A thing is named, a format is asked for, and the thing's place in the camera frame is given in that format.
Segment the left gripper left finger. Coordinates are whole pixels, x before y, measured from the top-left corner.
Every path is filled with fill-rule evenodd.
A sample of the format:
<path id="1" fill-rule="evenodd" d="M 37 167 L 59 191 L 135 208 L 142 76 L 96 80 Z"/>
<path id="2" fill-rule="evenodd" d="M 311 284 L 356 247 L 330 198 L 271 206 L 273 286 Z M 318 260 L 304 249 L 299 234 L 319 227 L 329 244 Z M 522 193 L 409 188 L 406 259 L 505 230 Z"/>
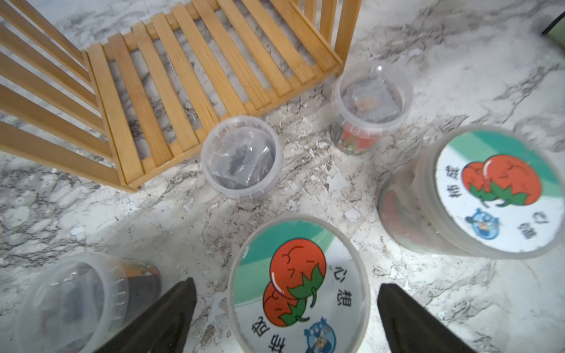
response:
<path id="1" fill-rule="evenodd" d="M 178 282 L 97 351 L 182 352 L 196 305 L 197 289 L 194 280 L 188 278 Z"/>

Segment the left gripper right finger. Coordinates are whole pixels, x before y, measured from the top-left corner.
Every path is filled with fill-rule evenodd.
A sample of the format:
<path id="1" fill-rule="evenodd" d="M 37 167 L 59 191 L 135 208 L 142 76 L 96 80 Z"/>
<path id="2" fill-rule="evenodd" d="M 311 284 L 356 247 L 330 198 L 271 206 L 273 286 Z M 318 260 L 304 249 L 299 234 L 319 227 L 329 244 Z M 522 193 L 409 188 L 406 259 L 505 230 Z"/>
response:
<path id="1" fill-rule="evenodd" d="M 394 283 L 380 286 L 377 304 L 392 353 L 475 352 Z"/>

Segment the clear tub dark seeds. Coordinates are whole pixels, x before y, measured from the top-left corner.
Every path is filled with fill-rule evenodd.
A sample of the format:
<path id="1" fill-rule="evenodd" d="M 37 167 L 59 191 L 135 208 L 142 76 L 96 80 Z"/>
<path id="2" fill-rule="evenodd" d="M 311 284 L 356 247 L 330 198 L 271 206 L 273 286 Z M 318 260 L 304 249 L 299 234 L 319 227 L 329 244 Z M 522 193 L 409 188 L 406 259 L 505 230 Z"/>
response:
<path id="1" fill-rule="evenodd" d="M 16 316 L 20 352 L 94 352 L 151 307 L 162 292 L 154 263 L 98 252 L 48 266 Z"/>

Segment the tomato seed jar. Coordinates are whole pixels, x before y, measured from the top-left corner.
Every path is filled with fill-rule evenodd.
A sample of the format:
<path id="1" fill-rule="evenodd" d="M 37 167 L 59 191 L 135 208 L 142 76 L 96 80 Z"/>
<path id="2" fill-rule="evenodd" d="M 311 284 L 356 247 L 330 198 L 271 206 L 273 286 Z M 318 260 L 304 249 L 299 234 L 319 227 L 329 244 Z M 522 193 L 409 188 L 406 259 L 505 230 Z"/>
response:
<path id="1" fill-rule="evenodd" d="M 391 175 L 378 214 L 414 252 L 531 259 L 564 242 L 564 179 L 522 136 L 467 126 Z"/>
<path id="2" fill-rule="evenodd" d="M 358 251 L 313 216 L 259 227 L 230 271 L 228 315 L 245 352 L 357 352 L 371 311 Z"/>

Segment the clear tub purple seeds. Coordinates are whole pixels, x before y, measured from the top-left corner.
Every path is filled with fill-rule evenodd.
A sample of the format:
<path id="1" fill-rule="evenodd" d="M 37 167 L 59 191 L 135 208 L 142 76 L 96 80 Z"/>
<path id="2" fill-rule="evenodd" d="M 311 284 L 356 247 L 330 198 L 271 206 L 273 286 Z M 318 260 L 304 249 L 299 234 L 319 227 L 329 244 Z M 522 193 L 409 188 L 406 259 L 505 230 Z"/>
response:
<path id="1" fill-rule="evenodd" d="M 276 189 L 283 167 L 283 146 L 263 120 L 236 116 L 217 125 L 201 151 L 202 170 L 210 186 L 237 201 L 258 201 Z"/>

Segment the two-tier bamboo slat shelf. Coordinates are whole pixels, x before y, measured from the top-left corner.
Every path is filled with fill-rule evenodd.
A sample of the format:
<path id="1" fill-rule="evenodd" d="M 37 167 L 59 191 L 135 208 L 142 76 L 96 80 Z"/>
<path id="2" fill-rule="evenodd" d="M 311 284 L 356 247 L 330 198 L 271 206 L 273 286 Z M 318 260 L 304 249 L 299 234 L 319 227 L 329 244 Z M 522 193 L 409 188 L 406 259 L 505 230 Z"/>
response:
<path id="1" fill-rule="evenodd" d="M 1 150 L 127 192 L 341 74 L 359 1 L 190 1 L 78 49 L 28 1 L 1 3 Z"/>

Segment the clear tub red seeds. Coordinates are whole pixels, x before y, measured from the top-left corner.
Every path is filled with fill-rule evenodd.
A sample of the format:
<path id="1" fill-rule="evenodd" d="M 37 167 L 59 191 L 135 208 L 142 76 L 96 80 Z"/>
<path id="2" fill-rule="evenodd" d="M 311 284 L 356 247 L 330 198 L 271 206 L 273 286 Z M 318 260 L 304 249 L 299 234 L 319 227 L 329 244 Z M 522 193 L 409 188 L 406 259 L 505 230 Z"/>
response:
<path id="1" fill-rule="evenodd" d="M 399 66 L 371 61 L 347 69 L 335 82 L 330 101 L 335 111 L 330 128 L 334 145 L 359 155 L 406 121 L 413 86 Z"/>

